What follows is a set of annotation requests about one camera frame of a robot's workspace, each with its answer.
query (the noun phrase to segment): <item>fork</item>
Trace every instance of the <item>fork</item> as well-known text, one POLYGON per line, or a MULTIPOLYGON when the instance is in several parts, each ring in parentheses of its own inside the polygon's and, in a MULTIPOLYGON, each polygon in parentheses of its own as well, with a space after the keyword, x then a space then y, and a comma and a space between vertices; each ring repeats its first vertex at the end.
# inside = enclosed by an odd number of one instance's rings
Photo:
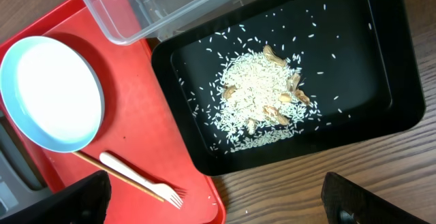
POLYGON ((180 209, 183 204, 183 200, 176 193, 176 191, 164 183, 153 183, 150 180, 139 175, 137 172, 132 170, 129 166, 125 165, 119 159, 111 155, 110 153, 103 152, 100 154, 100 161, 111 167, 112 169, 118 171, 119 173, 125 175, 126 177, 136 181, 142 186, 150 189, 154 193, 158 194, 160 197, 170 202, 173 206, 180 209))

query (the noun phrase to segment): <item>pile of rice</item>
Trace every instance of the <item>pile of rice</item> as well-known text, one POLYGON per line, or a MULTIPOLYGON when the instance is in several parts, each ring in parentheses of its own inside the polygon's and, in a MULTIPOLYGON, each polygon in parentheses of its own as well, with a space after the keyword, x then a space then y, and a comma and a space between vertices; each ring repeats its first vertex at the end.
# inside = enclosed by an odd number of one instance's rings
POLYGON ((225 91, 224 85, 235 86, 236 91, 229 99, 221 97, 221 109, 211 118, 210 124, 227 132, 228 142, 234 145, 232 153, 290 138, 303 130, 297 130, 297 123, 304 122, 309 115, 321 116, 316 104, 306 106, 286 89, 287 79, 301 71, 300 67, 290 68, 290 59, 286 61, 287 65, 280 67, 267 61, 262 52, 251 52, 229 60, 222 75, 218 73, 221 76, 221 86, 217 86, 219 95, 225 91), (280 102, 278 98, 282 93, 288 93, 292 102, 280 102), (280 125, 276 119, 265 115, 265 106, 276 108, 290 120, 289 125, 280 125))

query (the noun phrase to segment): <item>wooden table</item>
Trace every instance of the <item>wooden table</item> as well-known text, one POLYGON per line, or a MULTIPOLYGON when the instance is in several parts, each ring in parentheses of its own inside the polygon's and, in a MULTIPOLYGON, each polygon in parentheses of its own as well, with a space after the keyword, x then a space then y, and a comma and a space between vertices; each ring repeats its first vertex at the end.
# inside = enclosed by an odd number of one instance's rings
MULTIPOLYGON (((0 42, 63 1, 0 0, 0 42)), ((436 223, 436 0, 405 2, 427 102, 423 121, 405 133, 216 178, 228 223, 326 223, 320 193, 329 171, 436 223)))

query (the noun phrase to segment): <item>chopstick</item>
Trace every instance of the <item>chopstick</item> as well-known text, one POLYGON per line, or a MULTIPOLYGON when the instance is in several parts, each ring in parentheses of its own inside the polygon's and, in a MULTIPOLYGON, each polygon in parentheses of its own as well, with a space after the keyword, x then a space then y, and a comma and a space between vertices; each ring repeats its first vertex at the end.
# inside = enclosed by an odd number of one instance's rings
POLYGON ((114 171, 113 169, 101 164, 100 162, 94 160, 93 158, 89 157, 88 155, 85 155, 82 152, 73 152, 74 155, 76 155, 77 157, 80 157, 81 159, 85 160, 86 162, 94 165, 95 167, 101 169, 101 170, 105 170, 107 173, 117 177, 118 179, 122 180, 123 182, 126 182, 127 184, 130 184, 131 186, 136 187, 137 189, 147 193, 148 195, 150 195, 151 197, 154 197, 155 199, 163 202, 164 199, 161 198, 160 196, 158 196, 156 193, 150 191, 149 189, 147 189, 146 187, 140 185, 139 183, 137 183, 136 181, 133 181, 127 177, 125 177, 124 175, 114 171))

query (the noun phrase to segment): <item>red object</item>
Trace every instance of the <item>red object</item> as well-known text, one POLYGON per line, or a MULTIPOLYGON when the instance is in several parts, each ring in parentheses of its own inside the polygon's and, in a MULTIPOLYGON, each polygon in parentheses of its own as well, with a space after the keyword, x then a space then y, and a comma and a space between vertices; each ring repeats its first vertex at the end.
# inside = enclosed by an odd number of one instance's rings
MULTIPOLYGON (((125 9, 115 21, 129 22, 132 31, 140 27, 127 0, 108 2, 106 7, 115 2, 117 9, 125 9)), ((144 39, 130 46, 114 45, 100 31, 82 0, 68 0, 0 45, 0 58, 13 43, 32 35, 55 38, 79 52, 103 86, 104 121, 96 138, 83 151, 96 159, 101 152, 110 151, 143 176, 187 192, 178 210, 111 176, 112 198, 105 223, 225 222, 225 208, 211 178, 199 173, 189 158, 153 73, 151 51, 144 39)), ((40 148, 13 124, 3 102, 0 108, 54 192, 97 170, 73 154, 40 148)))

